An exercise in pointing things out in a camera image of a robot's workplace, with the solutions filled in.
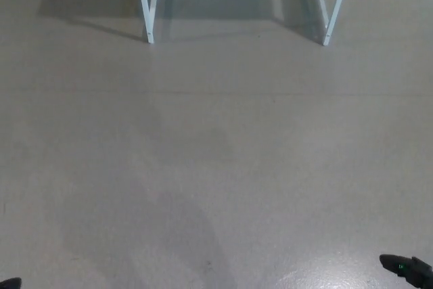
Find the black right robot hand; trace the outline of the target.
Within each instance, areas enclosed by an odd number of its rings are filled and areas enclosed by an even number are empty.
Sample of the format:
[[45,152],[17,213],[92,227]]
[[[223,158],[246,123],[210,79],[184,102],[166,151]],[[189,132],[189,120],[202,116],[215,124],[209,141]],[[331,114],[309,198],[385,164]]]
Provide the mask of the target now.
[[403,277],[415,288],[432,289],[432,266],[417,257],[381,254],[382,267],[398,277]]

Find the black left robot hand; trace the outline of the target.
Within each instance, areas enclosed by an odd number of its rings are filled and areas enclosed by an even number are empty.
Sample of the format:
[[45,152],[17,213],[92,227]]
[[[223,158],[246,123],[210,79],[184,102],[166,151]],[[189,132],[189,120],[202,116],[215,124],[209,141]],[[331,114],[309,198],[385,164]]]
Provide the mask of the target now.
[[22,279],[20,277],[13,277],[0,282],[0,289],[21,289]]

